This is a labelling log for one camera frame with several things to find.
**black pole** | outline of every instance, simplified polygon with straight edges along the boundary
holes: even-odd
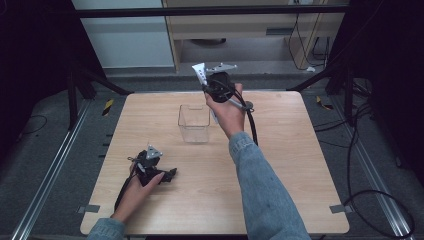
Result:
[[[344,13],[351,10],[349,4],[332,5],[267,5],[267,6],[214,6],[177,8],[132,8],[132,9],[91,9],[75,11],[55,11],[49,14],[70,15],[79,18],[117,17],[158,17],[193,15],[243,15],[243,14],[296,14],[296,13]]]

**white cabinet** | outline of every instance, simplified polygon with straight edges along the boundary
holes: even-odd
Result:
[[[160,0],[73,0],[76,9],[161,8]],[[107,75],[174,68],[164,17],[81,19]]]

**sleeve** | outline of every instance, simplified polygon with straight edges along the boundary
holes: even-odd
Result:
[[[233,135],[229,151],[249,239],[311,239],[289,193],[249,135]]]
[[[122,240],[125,225],[113,218],[100,218],[91,229],[88,240]]]

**clear plastic container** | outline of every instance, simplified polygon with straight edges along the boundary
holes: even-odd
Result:
[[[208,127],[210,111],[206,105],[181,105],[178,126],[184,142],[206,143],[209,141]]]

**wooden table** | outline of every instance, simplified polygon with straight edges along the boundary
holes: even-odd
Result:
[[[330,211],[340,199],[301,95],[246,91],[243,96],[254,104],[259,146],[291,194],[308,232],[347,232],[345,214]],[[90,200],[100,210],[85,213],[82,233],[113,213],[129,175],[127,157],[135,157],[148,143],[163,152],[159,169],[178,171],[134,214],[127,234],[246,233],[236,170],[223,131],[211,120],[208,143],[189,144],[181,137],[180,105],[204,103],[202,92],[128,96]],[[250,134],[247,118],[245,130]]]

